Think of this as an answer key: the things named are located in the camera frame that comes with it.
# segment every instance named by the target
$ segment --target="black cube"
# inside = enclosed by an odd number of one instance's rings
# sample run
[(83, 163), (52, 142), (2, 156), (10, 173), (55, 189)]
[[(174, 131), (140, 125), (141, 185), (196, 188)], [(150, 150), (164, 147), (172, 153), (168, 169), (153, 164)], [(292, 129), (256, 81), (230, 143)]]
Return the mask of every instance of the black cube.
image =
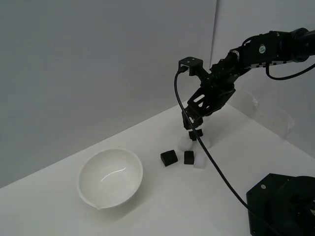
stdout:
[[(203, 136), (203, 133), (202, 133), (202, 129), (197, 129), (197, 134), (199, 137), (202, 137)], [(193, 131), (189, 131), (189, 138), (193, 141), (196, 141), (197, 140), (197, 137), (195, 136), (194, 132)]]
[(169, 166), (178, 161), (174, 150), (161, 153), (161, 160), (165, 166)]
[(195, 157), (193, 151), (185, 151), (184, 152), (184, 164), (193, 165), (195, 162)]

